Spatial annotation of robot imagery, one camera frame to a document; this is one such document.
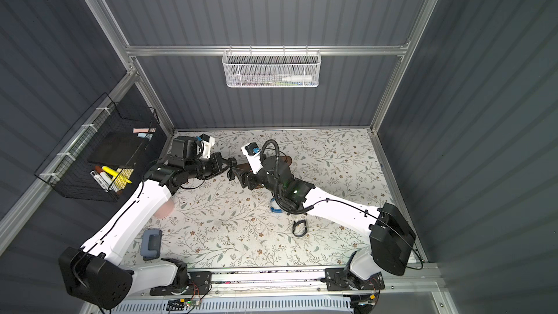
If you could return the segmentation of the wooden T-bar watch stand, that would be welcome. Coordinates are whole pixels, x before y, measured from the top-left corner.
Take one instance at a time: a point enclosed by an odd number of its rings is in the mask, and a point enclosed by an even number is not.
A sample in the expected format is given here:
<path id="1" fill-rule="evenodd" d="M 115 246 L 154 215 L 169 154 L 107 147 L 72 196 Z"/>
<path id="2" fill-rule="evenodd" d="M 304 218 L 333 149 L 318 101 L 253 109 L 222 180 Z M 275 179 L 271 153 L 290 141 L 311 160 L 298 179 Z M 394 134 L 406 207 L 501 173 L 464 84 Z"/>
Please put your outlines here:
<path id="1" fill-rule="evenodd" d="M 292 158 L 291 158 L 290 156 L 280 155 L 280 156 L 279 156 L 279 161 L 280 161 L 280 162 L 284 162 L 284 163 L 286 163 L 287 165 L 291 165 L 291 164 L 292 164 Z M 238 164 L 237 168 L 240 168 L 240 169 L 242 169 L 242 170 L 249 170 L 249 171 L 251 171 L 251 168 L 250 168 L 250 166 L 249 166 L 249 164 L 248 164 L 247 159 L 246 159 L 246 163 Z"/>

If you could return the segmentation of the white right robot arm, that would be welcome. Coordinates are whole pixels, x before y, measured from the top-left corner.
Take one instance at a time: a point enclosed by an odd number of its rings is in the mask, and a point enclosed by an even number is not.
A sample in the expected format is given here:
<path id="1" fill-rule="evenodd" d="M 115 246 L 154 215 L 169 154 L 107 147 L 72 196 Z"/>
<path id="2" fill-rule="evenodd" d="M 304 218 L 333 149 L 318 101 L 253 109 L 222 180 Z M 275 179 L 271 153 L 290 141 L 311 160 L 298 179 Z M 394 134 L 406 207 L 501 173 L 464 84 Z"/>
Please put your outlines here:
<path id="1" fill-rule="evenodd" d="M 382 271 L 403 276 L 410 256 L 419 255 L 414 247 L 416 233 L 395 205 L 358 204 L 295 177 L 275 140 L 262 147 L 251 142 L 241 151 L 248 162 L 230 169 L 230 180 L 238 180 L 249 190 L 267 189 L 287 214 L 320 217 L 368 237 L 369 245 L 350 257 L 347 270 L 351 276 L 362 281 Z"/>

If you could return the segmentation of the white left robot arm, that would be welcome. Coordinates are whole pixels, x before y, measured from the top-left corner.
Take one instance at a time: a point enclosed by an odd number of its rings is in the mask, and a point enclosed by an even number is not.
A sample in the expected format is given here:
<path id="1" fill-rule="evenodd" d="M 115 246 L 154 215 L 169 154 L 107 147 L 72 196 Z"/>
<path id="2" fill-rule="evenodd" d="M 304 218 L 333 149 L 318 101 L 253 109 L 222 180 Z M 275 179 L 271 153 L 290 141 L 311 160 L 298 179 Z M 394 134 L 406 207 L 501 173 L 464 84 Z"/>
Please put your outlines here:
<path id="1" fill-rule="evenodd" d="M 115 215 L 79 248 L 59 257 L 66 292 L 111 310 L 128 295 L 157 287 L 184 291 L 190 286 L 187 264 L 164 257 L 160 262 L 123 269 L 120 264 L 138 233 L 190 179 L 203 182 L 236 166 L 235 158 L 212 151 L 208 135 L 174 138 L 171 153 L 148 167 L 137 190 Z"/>

